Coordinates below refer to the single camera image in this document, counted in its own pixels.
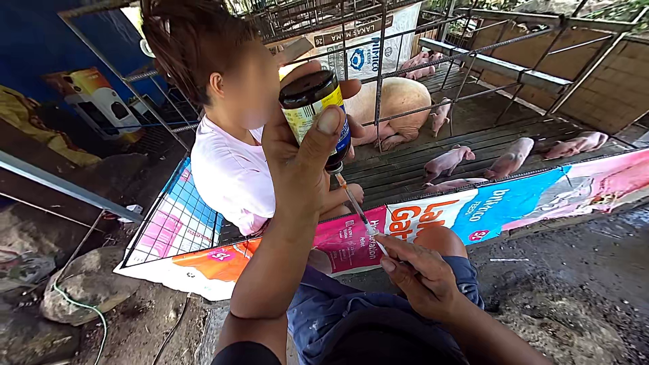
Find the green rope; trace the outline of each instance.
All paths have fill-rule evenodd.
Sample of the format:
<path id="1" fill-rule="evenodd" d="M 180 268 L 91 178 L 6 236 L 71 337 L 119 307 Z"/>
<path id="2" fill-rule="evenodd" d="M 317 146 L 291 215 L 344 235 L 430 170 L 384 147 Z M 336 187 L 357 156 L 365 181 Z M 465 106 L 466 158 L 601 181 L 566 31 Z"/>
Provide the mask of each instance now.
<path id="1" fill-rule="evenodd" d="M 70 297 L 67 296 L 67 294 L 63 290 L 59 289 L 59 287 L 56 285 L 56 281 L 54 281 L 54 290 L 59 292 L 59 294 L 61 294 L 63 296 L 63 299 L 65 299 L 66 301 L 78 307 L 94 310 L 101 318 L 101 323 L 104 325 L 104 338 L 101 340 L 101 345 L 99 346 L 99 353 L 97 354 L 97 360 L 95 360 L 95 365 L 97 365 L 99 363 L 99 359 L 101 358 L 101 353 L 104 351 L 104 345 L 106 344 L 106 336 L 108 334 L 108 324 L 106 324 L 106 318 L 104 318 L 104 315 L 96 307 L 92 307 L 87 304 L 79 303 L 78 301 L 74 301 L 70 299 Z"/>

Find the blue wall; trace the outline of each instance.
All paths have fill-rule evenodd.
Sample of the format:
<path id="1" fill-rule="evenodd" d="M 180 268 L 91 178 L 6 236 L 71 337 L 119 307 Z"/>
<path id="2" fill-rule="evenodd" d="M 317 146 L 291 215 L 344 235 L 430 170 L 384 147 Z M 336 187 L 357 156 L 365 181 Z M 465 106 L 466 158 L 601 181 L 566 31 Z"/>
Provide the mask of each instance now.
<path id="1" fill-rule="evenodd" d="M 96 66 L 124 102 L 133 94 L 88 49 L 56 12 L 80 6 L 79 0 L 2 0 L 0 2 L 0 84 L 43 103 L 59 101 L 58 92 L 40 78 L 46 73 Z M 74 24 L 109 61 L 126 75 L 151 62 L 140 51 L 140 36 L 119 10 L 112 11 L 117 27 L 100 15 L 74 18 Z M 135 82 L 137 90 L 156 102 L 162 94 L 149 80 Z"/>

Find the syringe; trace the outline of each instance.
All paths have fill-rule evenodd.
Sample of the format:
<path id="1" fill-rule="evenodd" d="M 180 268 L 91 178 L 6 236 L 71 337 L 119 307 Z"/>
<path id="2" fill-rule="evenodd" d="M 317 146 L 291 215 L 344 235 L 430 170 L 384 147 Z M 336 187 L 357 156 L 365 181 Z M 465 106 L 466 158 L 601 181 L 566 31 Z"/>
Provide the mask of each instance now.
<path id="1" fill-rule="evenodd" d="M 347 181 L 345 181 L 345 179 L 340 174 L 340 172 L 336 174 L 336 179 L 338 180 L 340 187 L 342 187 L 345 193 L 347 194 L 349 201 L 352 202 L 352 205 L 354 206 L 354 210 L 363 221 L 363 224 L 365 225 L 365 229 L 367 229 L 367 234 L 369 234 L 372 237 L 379 234 L 380 232 L 376 228 L 372 227 L 372 225 L 369 224 L 369 220 L 367 220 L 367 217 L 365 217 L 365 213 L 363 213 L 363 209 L 361 209 L 361 206 L 356 201 L 354 194 L 352 194 L 352 192 L 349 190 L 349 187 L 347 186 Z M 383 245 L 380 244 L 378 241 L 376 241 L 376 244 L 378 244 L 378 247 L 381 249 L 381 251 L 383 251 L 383 254 L 387 256 L 386 248 L 383 247 Z"/>

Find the brown hair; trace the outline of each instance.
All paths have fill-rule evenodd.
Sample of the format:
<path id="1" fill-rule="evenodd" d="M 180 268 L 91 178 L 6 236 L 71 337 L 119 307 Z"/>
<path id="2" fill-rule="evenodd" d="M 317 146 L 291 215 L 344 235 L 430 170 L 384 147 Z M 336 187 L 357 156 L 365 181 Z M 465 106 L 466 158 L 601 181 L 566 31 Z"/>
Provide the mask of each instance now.
<path id="1" fill-rule="evenodd" d="M 194 103 L 209 105 L 206 87 L 240 56 L 239 46 L 257 38 L 252 25 L 231 15 L 221 1 L 142 0 L 142 31 L 162 75 Z"/>

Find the wooden wall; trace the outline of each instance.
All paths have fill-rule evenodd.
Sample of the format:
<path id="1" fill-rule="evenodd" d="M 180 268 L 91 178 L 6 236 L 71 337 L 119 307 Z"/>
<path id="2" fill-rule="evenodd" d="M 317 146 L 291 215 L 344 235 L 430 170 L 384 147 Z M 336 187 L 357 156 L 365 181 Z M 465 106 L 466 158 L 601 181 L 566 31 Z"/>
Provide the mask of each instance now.
<path id="1" fill-rule="evenodd" d="M 484 25 L 493 22 L 485 21 Z M 528 32 L 524 27 L 510 23 L 504 26 L 506 31 L 502 40 L 522 36 Z M 495 26 L 480 31 L 476 35 L 472 48 L 495 43 L 501 30 L 501 26 Z M 492 56 L 521 66 L 533 67 L 556 34 L 557 31 L 496 48 Z M 552 49 L 594 40 L 606 34 L 589 29 L 567 30 Z M 574 80 L 583 65 L 591 59 L 601 45 L 602 41 L 547 56 L 538 70 Z M 483 72 L 482 80 L 496 86 L 514 81 L 487 70 Z M 557 95 L 525 86 L 519 97 L 548 109 Z M 609 134 L 615 134 L 642 116 L 648 109 L 649 41 L 628 37 L 608 54 L 602 64 L 559 109 L 559 112 Z"/>

